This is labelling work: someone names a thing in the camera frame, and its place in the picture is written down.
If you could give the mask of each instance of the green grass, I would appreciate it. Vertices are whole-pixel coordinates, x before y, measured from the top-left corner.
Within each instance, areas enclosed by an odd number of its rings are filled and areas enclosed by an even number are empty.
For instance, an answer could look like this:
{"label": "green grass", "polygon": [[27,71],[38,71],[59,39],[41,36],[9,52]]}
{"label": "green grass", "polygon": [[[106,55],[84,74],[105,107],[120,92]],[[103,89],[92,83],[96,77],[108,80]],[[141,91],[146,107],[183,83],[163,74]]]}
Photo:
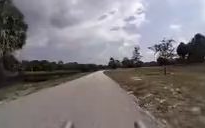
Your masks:
{"label": "green grass", "polygon": [[80,78],[89,73],[75,73],[72,75],[60,76],[53,79],[48,79],[41,82],[18,82],[12,86],[0,89],[0,101],[10,101],[21,96],[26,96],[39,90],[54,87],[61,83]]}

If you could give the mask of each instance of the white cloud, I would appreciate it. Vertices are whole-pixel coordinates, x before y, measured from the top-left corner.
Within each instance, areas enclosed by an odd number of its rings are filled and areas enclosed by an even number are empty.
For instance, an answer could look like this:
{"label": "white cloud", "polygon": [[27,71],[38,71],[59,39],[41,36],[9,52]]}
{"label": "white cloud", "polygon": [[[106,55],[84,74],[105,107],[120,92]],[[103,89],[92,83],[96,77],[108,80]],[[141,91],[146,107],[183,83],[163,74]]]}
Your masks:
{"label": "white cloud", "polygon": [[175,31],[179,31],[181,29],[181,25],[180,24],[171,24],[169,26],[170,29],[175,30]]}

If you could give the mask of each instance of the roadside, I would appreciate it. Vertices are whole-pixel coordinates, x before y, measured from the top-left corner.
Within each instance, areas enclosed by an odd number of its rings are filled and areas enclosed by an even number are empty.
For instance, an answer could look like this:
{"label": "roadside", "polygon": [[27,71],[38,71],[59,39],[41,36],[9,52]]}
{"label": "roadside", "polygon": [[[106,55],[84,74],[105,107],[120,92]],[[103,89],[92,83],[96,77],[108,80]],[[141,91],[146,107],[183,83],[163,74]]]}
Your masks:
{"label": "roadside", "polygon": [[171,128],[205,128],[205,66],[106,71],[138,104]]}
{"label": "roadside", "polygon": [[41,89],[54,87],[61,83],[65,83],[65,82],[80,78],[87,74],[89,73],[78,73],[78,74],[69,75],[69,76],[61,76],[61,77],[57,77],[57,78],[53,78],[53,79],[49,79],[49,80],[41,81],[41,82],[25,82],[25,81],[19,82],[12,86],[1,88],[0,89],[0,101],[15,100],[19,97],[29,95]]}

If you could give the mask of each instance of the asphalt road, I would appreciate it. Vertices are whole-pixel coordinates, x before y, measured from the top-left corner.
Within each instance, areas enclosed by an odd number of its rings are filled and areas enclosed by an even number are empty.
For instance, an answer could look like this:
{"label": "asphalt road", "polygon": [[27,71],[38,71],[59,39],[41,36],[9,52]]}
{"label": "asphalt road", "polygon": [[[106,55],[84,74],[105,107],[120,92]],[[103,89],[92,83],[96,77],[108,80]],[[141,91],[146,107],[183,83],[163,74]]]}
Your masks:
{"label": "asphalt road", "polygon": [[75,128],[134,128],[134,121],[157,126],[103,72],[0,104],[0,128],[59,128],[68,120]]}

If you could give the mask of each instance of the foliage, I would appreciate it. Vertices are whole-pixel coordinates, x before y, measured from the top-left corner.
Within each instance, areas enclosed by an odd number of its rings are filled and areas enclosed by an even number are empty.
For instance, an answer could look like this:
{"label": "foliage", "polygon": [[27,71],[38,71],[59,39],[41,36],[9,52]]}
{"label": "foliage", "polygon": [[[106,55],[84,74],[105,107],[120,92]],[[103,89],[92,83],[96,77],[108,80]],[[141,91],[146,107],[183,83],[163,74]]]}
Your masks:
{"label": "foliage", "polygon": [[136,67],[140,66],[140,62],[141,62],[140,59],[142,58],[139,51],[140,51],[139,46],[134,47],[132,61]]}
{"label": "foliage", "polygon": [[205,58],[205,36],[196,34],[188,44],[181,43],[177,53],[182,58],[187,56],[189,62],[202,62]]}
{"label": "foliage", "polygon": [[116,68],[121,67],[121,63],[119,60],[115,60],[113,57],[111,57],[108,63],[108,67],[112,69],[116,69]]}
{"label": "foliage", "polygon": [[133,61],[128,59],[127,57],[124,57],[121,63],[122,63],[122,66],[124,68],[132,68],[132,67],[134,67]]}
{"label": "foliage", "polygon": [[81,72],[90,72],[105,69],[104,65],[96,64],[78,64],[77,62],[61,63],[62,61],[49,62],[47,60],[22,61],[24,71],[57,71],[57,70],[78,70]]}
{"label": "foliage", "polygon": [[158,57],[158,58],[157,58],[157,63],[158,63],[160,66],[168,65],[168,64],[169,64],[169,60],[168,60],[167,58]]}
{"label": "foliage", "polygon": [[185,59],[185,56],[188,54],[188,46],[181,42],[177,47],[177,54],[182,58]]}
{"label": "foliage", "polygon": [[24,46],[26,31],[24,17],[12,1],[0,0],[0,81],[6,75],[3,59]]}
{"label": "foliage", "polygon": [[175,48],[173,47],[173,42],[175,42],[173,39],[163,39],[160,44],[155,44],[152,47],[149,47],[149,49],[154,51],[154,55],[158,54],[159,60],[170,61],[175,56]]}

